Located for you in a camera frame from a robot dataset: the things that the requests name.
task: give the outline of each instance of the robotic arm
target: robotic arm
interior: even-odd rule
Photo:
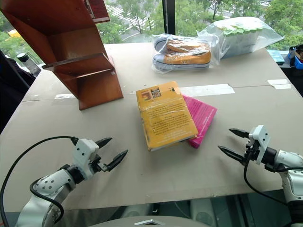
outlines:
[[[16,226],[50,227],[59,221],[64,213],[61,203],[75,189],[76,184],[92,178],[97,172],[111,171],[126,156],[127,150],[114,157],[108,165],[102,163],[97,151],[110,140],[111,138],[97,142],[87,139],[73,141],[73,164],[64,165],[54,174],[31,184],[33,195],[22,209]]]
[[[230,148],[218,146],[227,156],[239,161],[247,168],[250,160],[265,164],[265,169],[278,172],[282,178],[285,199],[290,210],[291,227],[303,226],[303,157],[293,152],[286,152],[268,147],[270,136],[263,125],[250,132],[230,129],[237,136],[249,139],[244,156],[236,154]]]

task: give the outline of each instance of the window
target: window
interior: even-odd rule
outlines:
[[[96,24],[103,43],[150,42],[164,33],[162,0],[107,0],[110,22]]]
[[[164,33],[162,0],[105,0],[105,3],[110,22],[96,24],[104,44],[150,42],[152,35]],[[303,0],[175,0],[174,7],[176,35],[196,36],[196,31],[216,20],[253,16],[285,35],[284,40],[270,45],[269,49],[288,50],[303,43]],[[18,53],[28,52],[37,63],[42,63],[14,32],[0,12],[2,51],[14,59]]]
[[[288,50],[303,44],[303,0],[176,0],[176,34],[196,36],[216,20],[258,17],[284,40],[270,45],[272,50]]]
[[[10,22],[0,12],[0,49],[5,55],[17,60],[19,53],[28,53],[36,64],[43,63],[33,49],[25,42]]]

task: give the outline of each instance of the blue object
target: blue object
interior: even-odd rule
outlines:
[[[300,59],[296,55],[294,56],[294,66],[298,70],[303,70],[303,63],[300,62]]]

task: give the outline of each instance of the yellow book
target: yellow book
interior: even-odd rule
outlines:
[[[176,82],[136,91],[149,151],[195,138],[195,123]]]

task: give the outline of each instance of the shoe sole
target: shoe sole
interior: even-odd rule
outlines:
[[[160,71],[170,71],[170,70],[193,70],[193,69],[207,69],[209,68],[209,64],[188,64],[188,65],[173,65],[173,64],[165,64],[152,59],[152,63],[156,69]]]

